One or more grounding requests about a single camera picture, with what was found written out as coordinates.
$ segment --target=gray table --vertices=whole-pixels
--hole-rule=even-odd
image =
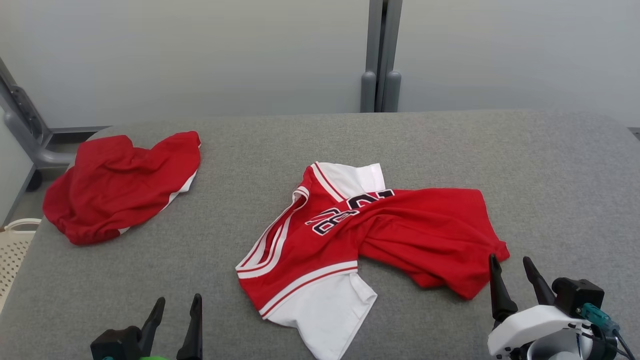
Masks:
[[[88,359],[103,330],[141,326],[166,297],[153,353],[174,358],[193,294],[204,300],[206,359],[308,359],[296,330],[262,321],[234,266],[291,200],[315,160],[380,162],[391,188],[478,188],[511,259],[504,280],[535,305],[522,256],[548,281],[587,278],[640,354],[640,142],[611,119],[533,111],[304,115],[113,127],[151,147],[197,130],[191,191],[114,241],[75,247],[40,226],[0,315],[0,359]],[[465,302],[363,259],[378,299],[344,359],[488,359],[488,287]]]

